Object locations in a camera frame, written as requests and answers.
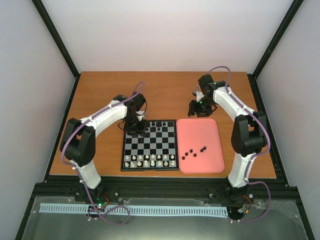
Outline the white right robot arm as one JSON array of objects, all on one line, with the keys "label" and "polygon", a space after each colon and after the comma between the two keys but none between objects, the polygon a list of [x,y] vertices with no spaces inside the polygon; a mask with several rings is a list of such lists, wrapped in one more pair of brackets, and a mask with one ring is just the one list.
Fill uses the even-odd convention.
[{"label": "white right robot arm", "polygon": [[224,197],[231,199],[251,184],[249,175],[254,161],[270,150],[267,117],[262,111],[247,107],[227,81],[214,81],[205,74],[199,78],[198,86],[200,91],[192,93],[196,99],[189,103],[188,116],[209,117],[220,106],[233,121],[231,145],[235,156],[224,187]]}]

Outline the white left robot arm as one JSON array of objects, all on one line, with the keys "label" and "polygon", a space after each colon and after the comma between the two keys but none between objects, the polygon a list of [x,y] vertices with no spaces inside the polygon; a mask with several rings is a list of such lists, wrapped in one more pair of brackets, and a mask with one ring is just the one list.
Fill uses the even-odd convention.
[{"label": "white left robot arm", "polygon": [[146,105],[143,94],[134,92],[132,96],[118,95],[104,108],[82,119],[67,121],[60,143],[61,160],[77,171],[80,182],[87,187],[86,195],[92,201],[103,198],[104,188],[100,186],[101,176],[94,164],[96,138],[117,121],[123,120],[123,131],[137,137],[146,130]]}]

